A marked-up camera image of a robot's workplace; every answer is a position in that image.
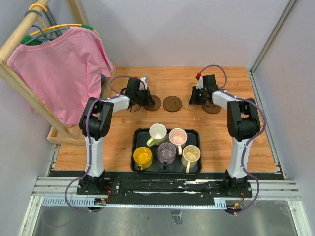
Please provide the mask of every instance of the pink t-shirt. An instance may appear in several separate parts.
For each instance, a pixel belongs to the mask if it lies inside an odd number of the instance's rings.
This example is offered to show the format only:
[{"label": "pink t-shirt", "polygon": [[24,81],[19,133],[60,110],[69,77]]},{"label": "pink t-shirt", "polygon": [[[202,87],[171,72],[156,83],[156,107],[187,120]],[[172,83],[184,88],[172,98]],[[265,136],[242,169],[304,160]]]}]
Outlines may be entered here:
[{"label": "pink t-shirt", "polygon": [[90,97],[101,93],[101,74],[110,77],[101,39],[82,27],[55,40],[20,45],[7,63],[67,127],[78,124]]}]

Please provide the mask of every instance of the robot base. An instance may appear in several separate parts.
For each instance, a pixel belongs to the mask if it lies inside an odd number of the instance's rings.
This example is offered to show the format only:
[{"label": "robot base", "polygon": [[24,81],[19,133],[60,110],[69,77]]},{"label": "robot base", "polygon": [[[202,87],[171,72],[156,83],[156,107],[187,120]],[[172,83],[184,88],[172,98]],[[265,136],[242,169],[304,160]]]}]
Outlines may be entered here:
[{"label": "robot base", "polygon": [[227,170],[225,171],[225,177],[223,179],[223,186],[217,188],[218,185],[222,185],[222,183],[217,182],[209,182],[208,187],[214,188],[215,190],[209,192],[210,197],[217,197],[217,196],[226,196],[226,197],[235,197],[241,198],[242,192],[244,192],[245,198],[252,197],[252,188],[251,184],[247,181],[247,177],[244,178],[231,178],[228,174]]},{"label": "robot base", "polygon": [[105,178],[105,171],[99,177],[86,175],[79,180],[77,194],[78,195],[100,195],[107,194],[106,186],[111,187],[112,195],[119,195],[120,181]]}]

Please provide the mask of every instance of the cream mug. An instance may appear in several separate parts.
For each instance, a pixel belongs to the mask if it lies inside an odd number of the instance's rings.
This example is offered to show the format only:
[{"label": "cream mug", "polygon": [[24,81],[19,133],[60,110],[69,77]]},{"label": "cream mug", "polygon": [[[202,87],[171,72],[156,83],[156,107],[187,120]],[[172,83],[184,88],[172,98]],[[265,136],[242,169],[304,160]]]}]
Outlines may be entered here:
[{"label": "cream mug", "polygon": [[183,150],[182,164],[186,166],[186,173],[194,167],[200,158],[200,149],[195,145],[188,145]]},{"label": "cream mug", "polygon": [[169,132],[169,141],[176,147],[179,155],[182,155],[182,150],[187,141],[187,133],[180,128],[172,129]]},{"label": "cream mug", "polygon": [[149,130],[150,139],[147,141],[147,146],[151,147],[153,145],[161,145],[165,142],[166,138],[166,128],[162,124],[154,124]]}]

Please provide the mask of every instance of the wooden tabletop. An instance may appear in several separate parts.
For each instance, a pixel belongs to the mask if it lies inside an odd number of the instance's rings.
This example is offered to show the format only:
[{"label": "wooden tabletop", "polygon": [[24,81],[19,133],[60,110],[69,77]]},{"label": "wooden tabletop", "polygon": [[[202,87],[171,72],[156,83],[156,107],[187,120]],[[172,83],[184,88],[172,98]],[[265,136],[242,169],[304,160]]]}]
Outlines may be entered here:
[{"label": "wooden tabletop", "polygon": [[[151,95],[157,95],[162,103],[168,96],[181,100],[191,97],[196,85],[195,76],[202,67],[118,67],[116,76],[148,76]],[[254,98],[252,86],[245,67],[225,67],[228,82],[225,87],[233,95]],[[218,86],[224,83],[224,74],[219,68],[208,68],[203,75],[215,74]],[[113,82],[116,90],[127,86],[127,78]],[[103,163],[106,170],[130,171],[133,134],[138,128],[149,128],[161,123],[166,128],[195,129],[199,132],[202,153],[202,171],[221,172],[229,165],[232,138],[227,131],[227,111],[218,114],[206,113],[201,106],[188,111],[168,112],[163,105],[154,112],[143,107],[135,112],[119,111],[113,114],[111,127],[105,138]],[[55,170],[83,170],[86,165],[86,147],[61,145]],[[248,170],[251,172],[277,171],[265,133],[254,140],[251,148]]]}]

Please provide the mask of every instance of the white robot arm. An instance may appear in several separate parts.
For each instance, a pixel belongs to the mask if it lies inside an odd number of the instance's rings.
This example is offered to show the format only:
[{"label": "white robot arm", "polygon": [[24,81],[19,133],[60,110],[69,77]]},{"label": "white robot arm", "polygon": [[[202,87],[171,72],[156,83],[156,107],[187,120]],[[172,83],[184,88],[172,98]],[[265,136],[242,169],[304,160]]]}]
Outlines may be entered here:
[{"label": "white robot arm", "polygon": [[247,174],[244,168],[247,167],[248,156],[253,141],[247,146],[247,141],[260,131],[258,111],[255,106],[248,102],[237,100],[225,94],[224,90],[218,89],[214,75],[196,77],[197,86],[193,87],[190,104],[202,105],[209,101],[227,110],[227,128],[232,137],[231,161],[226,170],[228,188],[245,186]]},{"label": "white robot arm", "polygon": [[[120,110],[126,110],[129,108],[130,104],[130,98],[124,95],[120,95],[117,98],[110,99],[108,103],[114,104],[113,107],[113,113],[120,111]],[[87,171],[89,167],[90,162],[90,154],[89,154],[89,138],[87,136],[84,136],[86,146],[87,146],[87,165],[85,168],[85,172]],[[95,139],[95,137],[91,137],[92,142],[92,161],[91,161],[91,167],[88,171],[88,175],[92,177],[99,177],[104,172],[104,165],[103,165],[103,146],[104,146],[104,137],[99,138],[98,140]]]},{"label": "white robot arm", "polygon": [[[231,101],[238,102],[239,100],[232,98],[221,91],[215,91],[212,93],[213,104],[218,105],[226,110],[227,110],[228,102],[231,102]],[[243,168],[244,167],[245,169],[247,168],[248,156],[249,156],[253,141],[251,141],[247,145],[246,153],[244,156],[244,166],[241,165],[241,160],[242,160],[242,153],[245,147],[245,143],[248,140],[249,138],[243,139],[241,141],[238,141],[235,137],[232,138],[232,155],[231,155],[230,164],[227,168],[227,172],[232,178],[244,178],[245,176],[247,176]]]},{"label": "white robot arm", "polygon": [[80,180],[79,185],[84,187],[86,191],[90,190],[93,193],[102,190],[104,187],[103,145],[105,136],[110,128],[112,114],[131,108],[135,104],[140,106],[155,104],[151,98],[147,81],[147,77],[142,77],[141,79],[130,77],[127,87],[123,88],[116,97],[107,99],[89,98],[79,123],[80,129],[82,129],[82,133],[85,136],[87,147],[86,174]]}]

